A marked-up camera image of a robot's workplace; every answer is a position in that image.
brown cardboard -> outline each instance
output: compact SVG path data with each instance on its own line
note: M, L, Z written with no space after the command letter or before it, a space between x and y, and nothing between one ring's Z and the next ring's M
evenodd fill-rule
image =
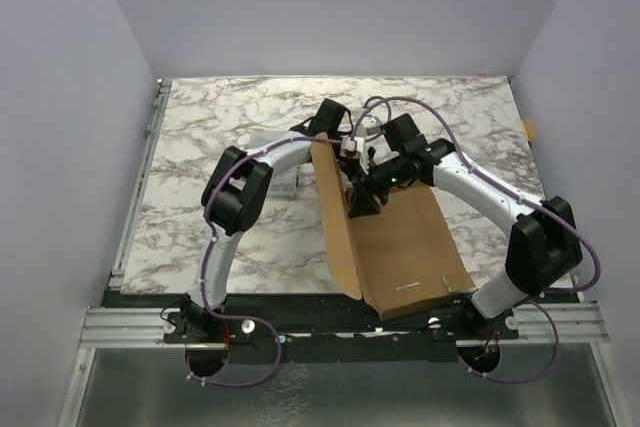
M380 215L349 219L333 149L314 142L311 156L331 274L346 295L387 320L474 286L428 186L391 192Z

marble table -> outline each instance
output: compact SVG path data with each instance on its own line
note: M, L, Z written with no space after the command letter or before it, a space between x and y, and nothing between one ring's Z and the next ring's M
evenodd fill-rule
M135 229L122 292L181 293L192 285L206 241L200 196L222 151L246 147L251 132L287 130L326 97L357 112L372 95L420 98L451 124L466 152L513 185L542 195L507 79L248 77L173 83ZM428 140L444 133L418 106L410 113ZM382 108L378 115L386 117ZM378 155L389 155L384 140ZM503 268L507 239L452 195L434 189L462 261L478 287ZM329 273L312 165L300 168L293 199L267 200L234 260L229 292L340 292Z

gray wall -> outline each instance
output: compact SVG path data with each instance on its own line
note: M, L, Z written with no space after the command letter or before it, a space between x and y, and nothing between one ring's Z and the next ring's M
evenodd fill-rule
M0 425L55 425L157 85L115 0L0 0Z
M603 261L597 298L640 423L640 0L559 0L513 83L552 194ZM590 270L583 272L588 278Z
M161 77L513 75L557 0L117 0Z

bolt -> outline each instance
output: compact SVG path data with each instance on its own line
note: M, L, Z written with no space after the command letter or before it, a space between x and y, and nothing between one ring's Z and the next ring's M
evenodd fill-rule
M162 331L167 335L173 334L176 331L176 326L171 322L165 322L162 324Z
M240 326L240 328L245 334L248 335L256 328L256 324L253 320L245 319L242 321L242 325Z
M518 328L518 319L516 319L514 316L510 315L509 317L504 319L504 325L509 330L516 330Z

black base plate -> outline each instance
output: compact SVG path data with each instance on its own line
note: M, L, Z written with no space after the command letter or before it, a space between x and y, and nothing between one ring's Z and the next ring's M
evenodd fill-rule
M512 315L511 311L491 322L474 325L473 331L456 322L447 323L444 316L439 327L432 328L429 311L383 322L366 303L344 295L236 294L228 297L224 313L259 317L274 325L284 341L282 362L456 362L456 340L485 340L493 329L499 332L500 339L518 336L517 331L504 325L504 319ZM224 341L223 321L204 313L188 298L184 299L180 312L170 314L169 319L176 325L176 330L165 335L165 343ZM245 334L240 324L237 321L228 323L231 332L229 363L271 362L275 351L271 331L256 324L253 332Z

